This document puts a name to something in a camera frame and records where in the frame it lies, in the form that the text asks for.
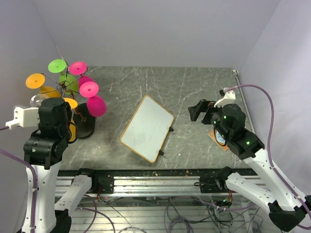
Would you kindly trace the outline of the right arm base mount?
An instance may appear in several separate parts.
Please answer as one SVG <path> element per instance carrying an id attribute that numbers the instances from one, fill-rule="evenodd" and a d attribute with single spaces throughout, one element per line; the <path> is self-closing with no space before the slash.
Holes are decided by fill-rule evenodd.
<path id="1" fill-rule="evenodd" d="M 195 182 L 193 185 L 199 187 L 201 193 L 229 192 L 226 181 L 228 180 L 229 175 L 234 172 L 235 171 L 232 168 L 226 166 L 214 173 L 211 172 L 213 176 L 207 173 L 206 176 L 200 177 L 199 181 Z"/>

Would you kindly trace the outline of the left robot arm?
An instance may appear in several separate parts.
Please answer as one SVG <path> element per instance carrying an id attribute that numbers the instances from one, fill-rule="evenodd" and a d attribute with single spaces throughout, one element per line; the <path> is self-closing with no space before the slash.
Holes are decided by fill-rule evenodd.
<path id="1" fill-rule="evenodd" d="M 55 201 L 56 180 L 71 133 L 71 108 L 63 98 L 49 98 L 38 108 L 38 128 L 24 144 L 28 195 L 23 233 L 68 233 L 71 216 L 87 192 L 99 188 L 92 169 L 82 169 L 59 201 Z"/>

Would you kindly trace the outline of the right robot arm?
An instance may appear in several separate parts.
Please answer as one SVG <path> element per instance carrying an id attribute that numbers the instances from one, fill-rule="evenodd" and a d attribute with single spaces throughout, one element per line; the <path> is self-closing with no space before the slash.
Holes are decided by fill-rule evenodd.
<path id="1" fill-rule="evenodd" d="M 230 189 L 243 195 L 262 208 L 284 232 L 299 226 L 311 211 L 310 196 L 300 191 L 269 159 L 262 141 L 245 128 L 246 115 L 238 105 L 231 103 L 216 107 L 214 104 L 202 99 L 189 107 L 191 121 L 196 121 L 201 113 L 205 113 L 202 123 L 212 125 L 230 151 L 248 164 L 267 186 L 263 189 L 226 166 L 214 180 L 215 188 L 220 192 Z"/>

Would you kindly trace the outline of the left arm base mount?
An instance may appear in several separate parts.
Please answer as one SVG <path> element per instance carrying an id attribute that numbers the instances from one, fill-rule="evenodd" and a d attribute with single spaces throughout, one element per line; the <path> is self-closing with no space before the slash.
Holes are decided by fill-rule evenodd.
<path id="1" fill-rule="evenodd" d="M 76 175 L 86 175 L 91 178 L 91 188 L 88 193 L 112 194 L 114 191 L 114 178 L 104 171 L 81 168 Z"/>

